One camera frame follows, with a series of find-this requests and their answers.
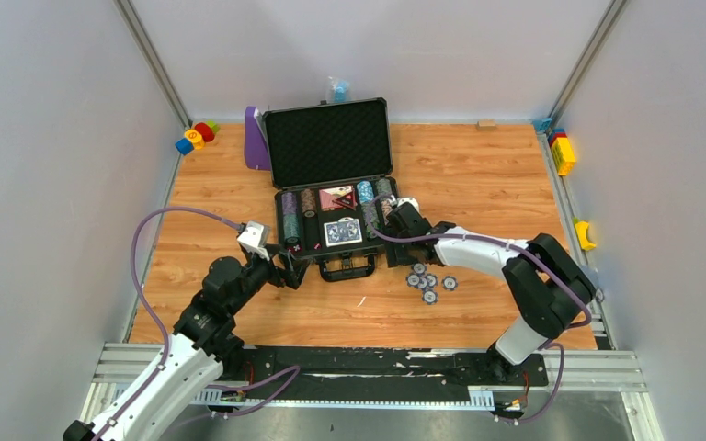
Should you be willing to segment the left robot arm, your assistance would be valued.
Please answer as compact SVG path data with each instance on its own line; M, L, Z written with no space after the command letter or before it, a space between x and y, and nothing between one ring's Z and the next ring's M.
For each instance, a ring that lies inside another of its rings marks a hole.
M244 370L242 339L234 316L266 284L298 288L311 265L270 245L267 255L214 260L200 291L182 311L164 347L126 391L92 422L73 421L65 440L157 440L218 378Z

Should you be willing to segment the red triangular card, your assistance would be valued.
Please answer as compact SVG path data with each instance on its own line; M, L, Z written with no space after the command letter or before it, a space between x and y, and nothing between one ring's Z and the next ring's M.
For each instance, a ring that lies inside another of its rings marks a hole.
M356 208L356 197L355 197L355 192L353 190L348 191L345 194L341 194L339 196L336 196L332 200L333 205L337 209L351 209L354 210Z

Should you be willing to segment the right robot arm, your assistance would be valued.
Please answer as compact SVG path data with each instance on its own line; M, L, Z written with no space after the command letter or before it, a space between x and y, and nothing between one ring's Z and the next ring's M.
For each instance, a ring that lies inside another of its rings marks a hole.
M406 246L422 263L471 269L507 284L519 316L492 344L487 360L490 375L500 383L521 376L533 352L591 323L589 305L598 289L550 234L516 240L452 222L432 225L410 203L389 214L388 226L377 236Z

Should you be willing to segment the blue playing card deck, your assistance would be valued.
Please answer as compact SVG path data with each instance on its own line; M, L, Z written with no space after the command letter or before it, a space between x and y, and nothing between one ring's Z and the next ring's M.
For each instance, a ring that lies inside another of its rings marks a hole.
M323 225L325 245L327 247L341 246L363 241L359 220L341 223L336 221L325 222Z

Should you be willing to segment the red playing card deck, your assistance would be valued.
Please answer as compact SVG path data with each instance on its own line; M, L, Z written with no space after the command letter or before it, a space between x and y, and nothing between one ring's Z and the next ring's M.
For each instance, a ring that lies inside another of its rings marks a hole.
M337 210L337 208L333 205L332 200L341 194L345 194L348 191L353 190L355 192L355 188L353 186L341 186L341 187L329 187L329 188L323 188L319 190L319 199L320 199L320 206L322 211L332 211L332 210Z

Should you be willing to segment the teal poker chip stack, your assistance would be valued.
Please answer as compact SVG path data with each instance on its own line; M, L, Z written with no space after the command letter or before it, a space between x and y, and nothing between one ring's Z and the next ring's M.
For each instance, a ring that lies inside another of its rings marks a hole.
M289 245L301 240L301 216L295 212L284 214L282 218L284 241Z

